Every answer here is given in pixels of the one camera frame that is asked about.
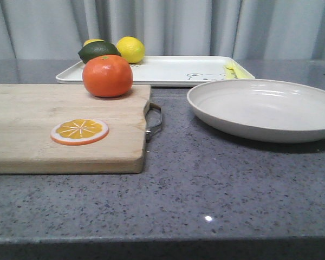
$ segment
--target lime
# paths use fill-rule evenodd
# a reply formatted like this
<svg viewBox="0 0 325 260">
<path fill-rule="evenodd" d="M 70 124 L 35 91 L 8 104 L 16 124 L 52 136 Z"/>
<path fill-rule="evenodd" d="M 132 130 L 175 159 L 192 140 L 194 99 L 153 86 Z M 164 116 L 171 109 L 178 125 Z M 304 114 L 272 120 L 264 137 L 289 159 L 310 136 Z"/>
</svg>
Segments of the lime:
<svg viewBox="0 0 325 260">
<path fill-rule="evenodd" d="M 121 56 L 129 63 L 138 63 L 145 56 L 145 46 L 135 37 L 125 36 L 116 45 Z"/>
<path fill-rule="evenodd" d="M 88 39 L 84 42 L 83 46 L 86 46 L 90 42 L 101 42 L 101 41 L 104 42 L 104 40 L 102 39 Z"/>
<path fill-rule="evenodd" d="M 121 56 L 114 44 L 105 41 L 90 42 L 78 52 L 78 55 L 84 63 L 87 63 L 93 58 L 109 54 Z"/>
</svg>

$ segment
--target metal handle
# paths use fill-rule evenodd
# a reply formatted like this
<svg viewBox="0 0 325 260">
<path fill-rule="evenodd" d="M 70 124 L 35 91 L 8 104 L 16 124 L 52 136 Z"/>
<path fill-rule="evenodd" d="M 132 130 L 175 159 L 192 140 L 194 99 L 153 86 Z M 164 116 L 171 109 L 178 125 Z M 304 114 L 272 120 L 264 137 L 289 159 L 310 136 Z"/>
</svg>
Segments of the metal handle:
<svg viewBox="0 0 325 260">
<path fill-rule="evenodd" d="M 162 124 L 163 124 L 163 113 L 161 111 L 161 107 L 155 103 L 149 104 L 149 110 L 157 111 L 160 114 L 160 118 L 158 123 L 156 123 L 154 126 L 150 126 L 146 130 L 146 141 L 149 142 L 153 135 L 155 135 L 158 131 L 161 130 Z"/>
</svg>

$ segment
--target granite countertop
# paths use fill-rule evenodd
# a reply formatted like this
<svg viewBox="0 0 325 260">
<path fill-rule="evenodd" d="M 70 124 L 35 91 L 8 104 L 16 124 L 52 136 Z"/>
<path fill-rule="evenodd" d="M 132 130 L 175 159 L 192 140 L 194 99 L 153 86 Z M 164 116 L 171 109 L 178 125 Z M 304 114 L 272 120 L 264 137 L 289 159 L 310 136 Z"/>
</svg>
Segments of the granite countertop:
<svg viewBox="0 0 325 260">
<path fill-rule="evenodd" d="M 57 83 L 76 62 L 0 60 L 0 83 Z M 325 61 L 238 62 L 325 90 Z M 325 139 L 222 133 L 192 113 L 188 90 L 153 88 L 164 125 L 140 174 L 0 175 L 0 259 L 325 259 Z"/>
</svg>

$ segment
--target orange slice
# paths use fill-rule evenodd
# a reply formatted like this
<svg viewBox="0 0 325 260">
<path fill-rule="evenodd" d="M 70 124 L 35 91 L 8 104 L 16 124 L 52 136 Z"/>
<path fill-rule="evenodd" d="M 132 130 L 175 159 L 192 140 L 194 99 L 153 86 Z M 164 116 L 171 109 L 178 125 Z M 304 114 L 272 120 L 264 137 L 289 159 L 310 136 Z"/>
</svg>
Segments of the orange slice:
<svg viewBox="0 0 325 260">
<path fill-rule="evenodd" d="M 55 126 L 50 132 L 53 141 L 62 145 L 86 145 L 108 134 L 108 126 L 98 119 L 73 119 Z"/>
</svg>

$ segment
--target gray curtain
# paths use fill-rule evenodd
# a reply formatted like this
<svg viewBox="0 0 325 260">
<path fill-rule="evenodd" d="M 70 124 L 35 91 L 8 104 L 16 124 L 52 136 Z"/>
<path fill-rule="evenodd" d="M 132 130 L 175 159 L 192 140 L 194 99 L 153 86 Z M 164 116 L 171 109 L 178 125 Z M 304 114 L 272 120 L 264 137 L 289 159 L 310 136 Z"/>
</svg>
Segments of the gray curtain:
<svg viewBox="0 0 325 260">
<path fill-rule="evenodd" d="M 325 60 L 325 0 L 0 0 L 0 59 L 78 59 L 126 35 L 146 55 Z"/>
</svg>

